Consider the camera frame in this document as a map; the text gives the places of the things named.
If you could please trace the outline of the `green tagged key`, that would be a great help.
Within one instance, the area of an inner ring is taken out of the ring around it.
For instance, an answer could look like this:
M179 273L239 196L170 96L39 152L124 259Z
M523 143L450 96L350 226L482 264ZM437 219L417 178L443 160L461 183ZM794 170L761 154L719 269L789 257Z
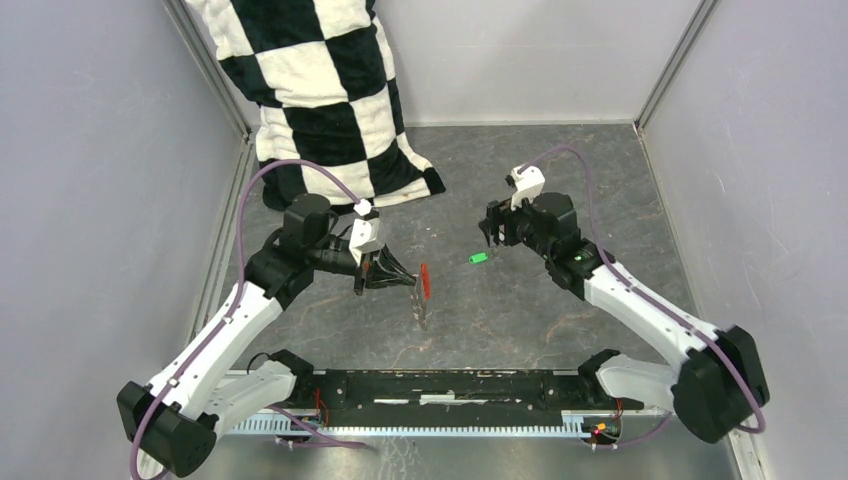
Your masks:
M472 265L478 265L489 261L493 257L493 255L494 253L491 250L476 252L468 257L468 263Z

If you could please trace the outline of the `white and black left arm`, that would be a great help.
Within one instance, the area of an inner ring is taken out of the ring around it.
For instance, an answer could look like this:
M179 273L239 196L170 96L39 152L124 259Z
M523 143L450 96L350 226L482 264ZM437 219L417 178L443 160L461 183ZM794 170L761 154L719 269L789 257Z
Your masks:
M284 401L306 405L314 394L311 368L290 354L272 356L253 372L224 384L233 363L314 281L316 272L349 276L353 291L414 287L383 239L378 212L366 201L349 237L333 234L338 217L328 199L302 194L283 224L242 263L218 312L188 346L145 384L128 382L117 396L131 443L130 476L139 457L158 463L159 476L185 477L209 457L218 439L260 410Z

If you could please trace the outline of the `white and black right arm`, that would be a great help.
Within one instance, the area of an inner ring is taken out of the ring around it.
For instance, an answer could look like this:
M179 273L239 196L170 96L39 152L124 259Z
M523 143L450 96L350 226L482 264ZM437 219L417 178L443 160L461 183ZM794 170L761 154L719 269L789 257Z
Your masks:
M639 282L583 236L569 196L547 192L519 203L492 201L478 226L490 246L532 250L558 287L613 316L663 358L657 364L616 350L594 355L577 382L585 405L636 400L675 415L707 443L734 429L764 431L770 391L752 335L700 320Z

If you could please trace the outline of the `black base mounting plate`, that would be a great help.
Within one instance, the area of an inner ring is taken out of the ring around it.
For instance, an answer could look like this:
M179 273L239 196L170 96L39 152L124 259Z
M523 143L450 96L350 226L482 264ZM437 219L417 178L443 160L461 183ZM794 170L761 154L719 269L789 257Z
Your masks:
M575 370L341 370L297 380L279 407L320 412L332 427L555 426L567 412L606 413L616 400Z

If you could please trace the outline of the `black white checkered cloth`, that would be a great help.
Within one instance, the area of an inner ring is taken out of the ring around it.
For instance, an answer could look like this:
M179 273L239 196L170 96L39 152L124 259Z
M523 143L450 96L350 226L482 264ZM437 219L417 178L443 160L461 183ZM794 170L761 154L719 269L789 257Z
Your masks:
M407 137L393 53L371 1L195 1L216 60L259 110L263 201L326 197L342 213L446 188Z

